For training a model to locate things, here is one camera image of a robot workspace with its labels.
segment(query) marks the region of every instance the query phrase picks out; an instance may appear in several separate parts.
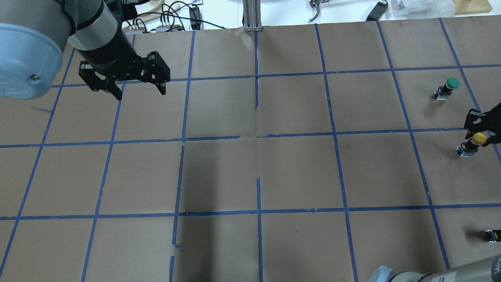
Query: grid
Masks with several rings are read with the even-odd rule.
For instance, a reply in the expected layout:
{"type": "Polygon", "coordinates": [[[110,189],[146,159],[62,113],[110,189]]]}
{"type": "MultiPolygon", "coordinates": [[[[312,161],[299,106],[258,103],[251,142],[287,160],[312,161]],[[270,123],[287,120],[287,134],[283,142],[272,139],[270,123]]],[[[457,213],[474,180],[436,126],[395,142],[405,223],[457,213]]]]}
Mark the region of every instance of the grid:
{"type": "MultiPolygon", "coordinates": [[[[444,67],[416,67],[416,68],[394,68],[392,64],[392,60],[390,57],[390,52],[388,51],[388,47],[386,44],[385,37],[383,35],[383,30],[381,28],[381,25],[379,22],[377,22],[377,28],[380,34],[380,38],[384,47],[384,51],[386,54],[386,58],[389,64],[389,68],[387,69],[370,69],[370,70],[347,70],[347,71],[327,71],[326,68],[326,62],[324,58],[324,50],[322,48],[322,40],[319,32],[319,27],[315,24],[315,31],[316,31],[316,38],[317,38],[317,43],[318,43],[318,48],[320,51],[320,59],[322,62],[322,72],[305,72],[305,73],[282,73],[282,74],[260,74],[259,73],[259,66],[258,66],[258,42],[259,42],[259,33],[254,34],[254,51],[255,51],[255,75],[242,75],[242,76],[220,76],[220,77],[202,77],[202,78],[192,78],[191,77],[191,71],[192,71],[192,64],[193,64],[193,50],[194,50],[194,44],[195,44],[195,35],[196,32],[193,32],[191,35],[191,46],[190,46],[190,55],[189,55],[189,67],[188,67],[188,76],[187,78],[181,78],[181,79],[173,79],[172,81],[185,81],[186,82],[186,94],[185,94],[185,104],[184,104],[184,115],[183,115],[183,126],[182,126],[182,137],[181,138],[171,138],[171,139],[132,139],[132,140],[115,140],[115,133],[117,129],[117,124],[118,124],[118,119],[119,119],[119,114],[120,114],[120,108],[121,108],[121,101],[118,102],[117,108],[116,108],[116,113],[115,113],[115,119],[114,119],[114,124],[113,124],[113,130],[111,133],[111,139],[109,141],[96,141],[96,142],[73,142],[73,143],[47,143],[46,138],[47,134],[49,132],[49,128],[52,123],[52,119],[54,116],[54,112],[56,111],[57,105],[58,105],[58,100],[61,95],[61,91],[63,88],[66,87],[78,87],[78,86],[84,86],[84,84],[65,84],[65,80],[68,74],[68,71],[70,69],[70,65],[72,62],[73,55],[75,53],[75,50],[71,52],[70,59],[68,61],[68,64],[66,66],[65,74],[62,79],[62,82],[60,85],[53,85],[53,88],[58,89],[58,94],[54,102],[54,106],[51,110],[51,115],[45,130],[44,137],[42,139],[42,142],[39,144],[12,144],[12,145],[0,145],[0,148],[24,148],[24,147],[36,147],[39,148],[38,154],[36,156],[35,163],[33,165],[33,169],[30,175],[30,179],[28,181],[28,185],[26,187],[26,191],[23,196],[23,200],[21,202],[21,206],[19,208],[19,212],[17,216],[11,216],[11,217],[0,217],[0,220],[2,221],[14,221],[14,227],[11,232],[11,236],[9,238],[9,242],[7,244],[7,248],[2,260],[2,264],[0,266],[0,275],[2,274],[2,271],[4,270],[5,264],[8,261],[9,258],[9,250],[11,248],[11,244],[13,242],[13,239],[16,235],[16,230],[18,223],[22,220],[46,220],[46,219],[92,219],[92,228],[91,228],[91,233],[89,236],[89,241],[88,241],[88,246],[87,246],[87,251],[85,255],[85,262],[83,266],[83,272],[81,276],[81,281],[85,281],[86,278],[86,271],[88,267],[88,262],[89,262],[89,257],[91,254],[91,249],[93,245],[93,238],[94,238],[94,233],[96,230],[96,224],[98,219],[101,218],[146,218],[146,217],[169,217],[173,218],[173,234],[172,234],[172,244],[176,245],[177,243],[177,227],[178,227],[178,219],[179,217],[197,217],[197,216],[218,216],[218,215],[243,215],[243,214],[256,214],[258,217],[258,258],[259,258],[259,281],[264,281],[264,266],[263,266],[263,224],[262,224],[262,215],[263,214],[276,214],[276,213],[344,213],[345,215],[345,223],[346,223],[346,231],[347,231],[347,237],[348,237],[348,245],[349,245],[349,254],[350,254],[350,260],[351,260],[351,266],[352,266],[352,272],[353,272],[353,280],[354,281],[359,281],[358,279],[358,274],[357,274],[357,266],[356,266],[356,257],[355,257],[355,251],[354,251],[354,241],[352,239],[352,228],[350,224],[350,212],[357,212],[357,211],[393,211],[393,210],[429,210],[431,213],[431,218],[434,224],[436,236],[438,238],[438,243],[440,247],[440,251],[442,254],[442,259],[445,265],[445,268],[449,268],[449,261],[447,258],[446,250],[444,247],[444,243],[442,240],[442,235],[440,232],[440,226],[437,221],[437,216],[435,214],[435,210],[437,209],[453,209],[453,208],[488,208],[488,207],[501,207],[501,203],[480,203],[480,204],[439,204],[436,205],[433,203],[432,198],[429,194],[429,189],[428,189],[428,184],[425,176],[425,172],[423,169],[423,164],[421,162],[420,154],[418,147],[416,145],[416,140],[414,137],[415,132],[436,132],[436,131],[461,131],[463,130],[462,128],[412,128],[411,123],[409,120],[409,116],[407,114],[406,110],[406,105],[404,103],[404,99],[402,97],[400,87],[399,87],[399,82],[396,76],[396,73],[398,72],[405,72],[405,71],[417,71],[417,70],[446,70],[446,69],[457,69],[460,71],[463,81],[465,82],[465,85],[468,89],[469,94],[471,95],[472,100],[474,101],[475,107],[480,110],[479,103],[477,102],[477,99],[475,98],[474,92],[472,90],[472,87],[470,86],[467,77],[465,75],[464,69],[476,69],[476,68],[497,68],[501,67],[501,64],[491,64],[491,65],[469,65],[469,66],[462,66],[459,62],[458,56],[456,54],[456,51],[453,47],[453,44],[451,42],[451,39],[449,38],[449,35],[447,33],[447,30],[445,28],[445,25],[443,23],[442,19],[439,19],[440,25],[442,27],[442,30],[445,34],[445,37],[447,38],[447,43],[450,47],[450,50],[454,56],[454,59],[456,61],[456,66],[444,66],[444,67]],[[401,109],[404,114],[405,122],[406,122],[406,129],[389,129],[389,130],[368,130],[368,131],[337,131],[336,130],[336,125],[335,125],[335,118],[333,115],[333,107],[331,105],[331,95],[330,95],[330,90],[329,90],[329,81],[328,81],[328,75],[330,74],[349,74],[349,73],[374,73],[374,72],[386,72],[386,73],[391,73],[395,88],[398,94],[399,102],[401,105],[401,109]],[[339,181],[340,181],[340,187],[341,187],[341,195],[342,195],[342,207],[327,207],[327,208],[316,208],[316,209],[262,209],[262,193],[261,193],[261,179],[260,177],[257,177],[256,181],[256,191],[257,191],[257,208],[256,209],[250,209],[250,210],[234,210],[234,211],[217,211],[217,212],[180,212],[179,205],[180,205],[180,197],[181,197],[181,187],[182,187],[182,175],[183,175],[183,163],[184,163],[184,153],[185,153],[185,146],[183,145],[181,147],[181,152],[180,152],[180,159],[179,159],[179,174],[178,174],[178,183],[177,183],[177,194],[176,194],[176,203],[175,203],[175,211],[174,212],[169,212],[169,213],[137,213],[137,214],[100,214],[100,204],[101,204],[101,199],[103,195],[103,187],[105,187],[106,183],[106,177],[108,173],[108,166],[110,164],[110,159],[112,155],[112,150],[113,146],[116,144],[135,144],[135,143],[169,143],[169,142],[181,142],[183,144],[189,143],[189,142],[200,142],[200,141],[205,141],[205,140],[228,140],[228,139],[239,139],[241,136],[239,135],[229,135],[229,136],[216,136],[216,137],[186,137],[186,126],[187,126],[187,117],[188,117],[188,105],[190,102],[189,96],[190,96],[190,84],[192,81],[197,81],[197,80],[222,80],[222,79],[242,79],[242,78],[255,78],[255,108],[259,107],[259,101],[260,101],[260,93],[259,93],[259,79],[264,78],[264,77],[287,77],[287,76],[309,76],[309,75],[322,75],[324,78],[324,83],[325,83],[325,93],[326,93],[326,99],[327,99],[327,105],[328,105],[328,110],[329,110],[329,117],[330,117],[330,125],[332,130],[330,132],[309,132],[309,133],[280,133],[280,134],[268,134],[264,136],[257,136],[256,138],[282,138],[282,137],[300,137],[300,136],[332,136],[333,137],[333,143],[334,143],[334,153],[336,156],[336,161],[337,161],[337,168],[338,168],[338,173],[339,173],[339,181]],[[424,186],[424,190],[426,193],[427,205],[416,205],[416,206],[377,206],[377,207],[350,207],[348,205],[347,201],[347,195],[345,191],[345,180],[344,180],[344,174],[343,174],[343,167],[342,167],[342,157],[340,155],[340,148],[339,148],[339,143],[338,143],[338,136],[341,135],[354,135],[354,134],[379,134],[379,133],[408,133],[410,140],[412,142],[412,147],[414,150],[415,158],[418,164],[419,168],[419,173],[422,179],[422,183],[424,186]],[[26,202],[26,199],[28,197],[28,193],[30,191],[30,186],[31,182],[33,180],[33,177],[35,175],[35,171],[37,169],[37,165],[40,159],[40,156],[42,154],[42,150],[45,147],[63,147],[63,146],[81,146],[81,145],[108,145],[109,150],[108,150],[108,155],[106,158],[106,164],[104,167],[104,172],[102,176],[102,182],[101,182],[101,189],[99,191],[99,196],[98,196],[98,201],[96,203],[96,208],[94,214],[85,214],[85,215],[43,215],[43,216],[23,216],[22,211],[26,202]]],[[[134,45],[136,40],[136,37],[134,36],[132,39],[132,44],[134,45]]],[[[123,82],[122,83],[122,91],[126,88],[128,84],[136,84],[140,83],[138,81],[130,81],[130,82],[123,82]]],[[[501,156],[499,154],[499,151],[496,146],[492,146],[494,153],[497,156],[497,159],[499,163],[501,164],[501,156]]],[[[169,280],[173,280],[173,273],[174,273],[174,266],[175,266],[175,256],[171,256],[170,258],[170,277],[169,280]]]]}

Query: black power adapter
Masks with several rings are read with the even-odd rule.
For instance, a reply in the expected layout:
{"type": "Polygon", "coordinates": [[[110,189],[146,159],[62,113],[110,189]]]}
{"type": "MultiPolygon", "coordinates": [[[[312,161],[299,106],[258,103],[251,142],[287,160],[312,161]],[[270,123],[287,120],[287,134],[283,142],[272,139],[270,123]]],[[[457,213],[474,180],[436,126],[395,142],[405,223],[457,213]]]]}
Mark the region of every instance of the black power adapter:
{"type": "Polygon", "coordinates": [[[365,20],[366,22],[369,21],[378,21],[386,12],[386,9],[388,8],[388,1],[385,0],[386,3],[378,2],[374,9],[372,9],[371,13],[365,20]]]}
{"type": "Polygon", "coordinates": [[[202,15],[200,14],[200,8],[198,6],[189,8],[189,17],[191,19],[196,20],[196,21],[194,21],[194,20],[190,21],[191,29],[192,30],[200,30],[200,26],[202,24],[202,22],[200,22],[202,20],[202,15]]]}

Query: wooden board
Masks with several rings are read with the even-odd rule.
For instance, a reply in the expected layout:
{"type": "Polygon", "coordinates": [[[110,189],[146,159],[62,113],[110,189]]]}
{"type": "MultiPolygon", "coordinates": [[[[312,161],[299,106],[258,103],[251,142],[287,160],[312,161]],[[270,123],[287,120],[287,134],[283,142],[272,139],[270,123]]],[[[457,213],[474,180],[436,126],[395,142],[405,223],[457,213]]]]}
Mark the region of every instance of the wooden board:
{"type": "Polygon", "coordinates": [[[488,0],[452,0],[456,6],[456,15],[488,13],[492,7],[488,0]]]}

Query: light blue joint cover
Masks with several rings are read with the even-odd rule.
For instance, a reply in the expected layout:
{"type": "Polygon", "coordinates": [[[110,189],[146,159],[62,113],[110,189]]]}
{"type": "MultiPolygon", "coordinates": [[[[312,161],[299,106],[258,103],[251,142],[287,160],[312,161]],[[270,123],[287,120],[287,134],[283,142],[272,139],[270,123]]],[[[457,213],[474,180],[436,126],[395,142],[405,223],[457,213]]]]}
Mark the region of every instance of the light blue joint cover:
{"type": "Polygon", "coordinates": [[[390,275],[393,272],[391,268],[386,266],[380,266],[374,273],[372,273],[368,282],[388,282],[391,278],[390,275]]]}
{"type": "Polygon", "coordinates": [[[33,99],[49,91],[63,54],[38,31],[0,24],[0,97],[33,99]]]}

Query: white floor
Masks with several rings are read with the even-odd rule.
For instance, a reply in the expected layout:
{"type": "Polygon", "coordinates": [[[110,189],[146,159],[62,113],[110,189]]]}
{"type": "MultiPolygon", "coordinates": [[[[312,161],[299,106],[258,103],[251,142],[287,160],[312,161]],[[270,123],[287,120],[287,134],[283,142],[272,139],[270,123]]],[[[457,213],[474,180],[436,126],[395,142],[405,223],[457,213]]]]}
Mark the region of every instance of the white floor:
{"type": "MultiPolygon", "coordinates": [[[[145,6],[138,10],[140,13],[149,11],[152,7],[155,7],[155,3],[157,2],[158,1],[150,1],[150,3],[145,4],[145,6]]],[[[165,2],[172,3],[174,1],[165,0],[165,2]]],[[[321,13],[314,23],[324,24],[365,21],[377,2],[378,0],[331,0],[328,3],[320,5],[321,13]]],[[[492,6],[491,12],[469,16],[501,15],[501,1],[490,0],[489,2],[492,6]]],[[[200,6],[200,10],[202,12],[202,19],[205,21],[226,28],[238,28],[242,26],[242,0],[205,0],[203,1],[203,5],[200,6]]],[[[189,17],[188,8],[183,8],[179,15],[181,17],[189,17]]],[[[308,0],[261,0],[261,18],[263,26],[305,25],[308,24],[308,20],[314,15],[315,9],[310,7],[308,0]]],[[[381,18],[381,20],[401,19],[406,19],[406,17],[394,16],[391,5],[381,18]]],[[[188,29],[189,20],[183,20],[183,22],[188,29]]],[[[147,23],[148,29],[153,29],[159,25],[160,21],[158,19],[147,23]]],[[[217,29],[217,27],[204,24],[203,29],[217,29]]]]}

